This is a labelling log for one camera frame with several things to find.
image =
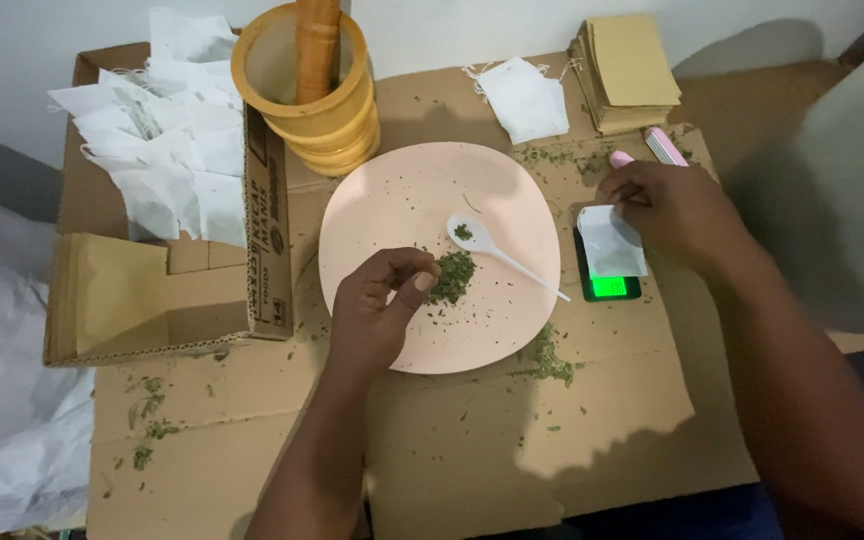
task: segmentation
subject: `white wall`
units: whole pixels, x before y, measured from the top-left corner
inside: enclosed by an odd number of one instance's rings
[[[224,14],[233,26],[278,0],[0,0],[0,143],[62,166],[66,114],[46,91],[71,83],[79,51],[148,40],[147,8]],[[837,56],[864,31],[864,0],[352,0],[376,78],[564,50],[583,18],[657,15],[672,66],[774,19],[805,19]]]

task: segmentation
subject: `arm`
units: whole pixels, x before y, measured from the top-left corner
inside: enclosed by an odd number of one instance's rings
[[[347,540],[362,504],[366,398],[396,361],[405,329],[439,275],[414,248],[378,251],[336,293],[328,360],[245,540]],[[386,298],[397,290],[386,305]]]
[[[644,242],[708,285],[746,446],[774,498],[812,521],[796,529],[864,531],[864,387],[722,189],[702,169],[636,161],[600,190]]]

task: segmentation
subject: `kraft paper bag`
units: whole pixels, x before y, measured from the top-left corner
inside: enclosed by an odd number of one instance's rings
[[[75,234],[75,337],[79,356],[165,347],[162,298],[168,249],[96,234]]]

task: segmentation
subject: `pink object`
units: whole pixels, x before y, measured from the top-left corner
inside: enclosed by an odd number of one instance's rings
[[[645,129],[645,144],[652,149],[652,153],[655,154],[660,163],[666,164],[666,166],[689,166],[689,162],[682,157],[679,149],[672,144],[665,131],[659,128]]]
[[[528,171],[485,146],[432,142],[383,153],[335,190],[318,239],[329,312],[342,278],[382,248],[414,245],[436,257],[458,251],[446,226],[455,214],[481,220],[509,257],[558,289],[558,230]],[[555,293],[492,256],[474,253],[472,260],[478,267],[465,296],[454,306],[421,307],[391,369],[442,374],[482,367],[522,349],[546,324]]]
[[[612,167],[616,169],[621,166],[628,166],[634,161],[635,159],[633,159],[631,155],[622,152],[621,150],[616,150],[615,152],[612,152],[612,155],[608,157],[608,162],[611,164]]]

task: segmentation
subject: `cardboard box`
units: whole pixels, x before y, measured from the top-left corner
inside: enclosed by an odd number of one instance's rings
[[[73,86],[96,83],[100,68],[141,68],[148,55],[148,43],[80,53]],[[224,355],[257,339],[292,337],[284,144],[251,108],[246,109],[245,124],[248,249],[192,240],[183,233],[178,240],[154,242],[167,250],[162,253],[167,264],[146,264],[138,270],[134,263],[155,249],[105,241],[128,239],[125,205],[109,175],[82,155],[85,141],[69,120],[45,365]],[[91,257],[102,263],[89,264],[78,251],[70,258],[69,250],[77,242],[91,246]],[[116,278],[127,271],[140,276],[143,290],[136,290],[137,281]],[[158,299],[136,313],[131,307],[140,304],[141,295]],[[98,317],[116,324],[97,325]],[[71,346],[57,338],[63,333],[71,336]]]
[[[528,58],[559,73],[565,53]],[[377,540],[455,540],[757,479],[733,406],[712,298],[688,269],[648,253],[639,300],[581,300],[568,210],[594,198],[606,149],[651,159],[638,133],[603,138],[562,80],[567,135],[513,147],[458,68],[376,82],[380,152],[428,141],[476,143],[518,159],[557,226],[562,287],[557,354],[582,368],[561,380],[516,374],[528,351],[481,369],[390,372],[368,404],[366,489]],[[701,133],[675,127],[712,169]],[[566,155],[576,161],[541,157]],[[88,529],[93,540],[240,539],[329,350],[318,236],[341,178],[286,154],[295,335],[226,357],[162,359],[96,374]],[[158,380],[151,394],[145,382]],[[131,411],[161,396],[148,418]],[[145,441],[168,422],[177,432]],[[151,451],[142,470],[138,449]]]

